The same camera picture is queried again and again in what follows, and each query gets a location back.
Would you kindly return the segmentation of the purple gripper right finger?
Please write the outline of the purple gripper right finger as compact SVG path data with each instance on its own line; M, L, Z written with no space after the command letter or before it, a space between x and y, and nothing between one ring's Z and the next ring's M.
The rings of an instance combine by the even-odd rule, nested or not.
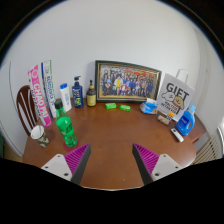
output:
M132 153L145 185L182 169L168 154L158 155L136 143L132 146Z

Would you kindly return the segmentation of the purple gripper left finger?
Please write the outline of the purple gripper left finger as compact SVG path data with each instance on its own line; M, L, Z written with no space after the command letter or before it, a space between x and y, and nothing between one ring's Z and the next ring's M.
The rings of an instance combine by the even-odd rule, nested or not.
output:
M56 154L42 169L79 185L90 154L91 145L85 144L66 155Z

